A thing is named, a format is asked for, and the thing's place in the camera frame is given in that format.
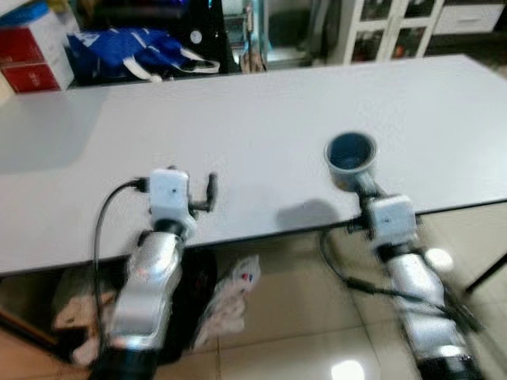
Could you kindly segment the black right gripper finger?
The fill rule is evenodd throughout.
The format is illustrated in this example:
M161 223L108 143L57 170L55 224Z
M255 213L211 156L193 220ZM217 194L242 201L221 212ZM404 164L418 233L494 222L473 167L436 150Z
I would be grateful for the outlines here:
M372 174L355 175L353 185L360 207L368 207L373 200L383 199L388 196L387 192L374 180Z

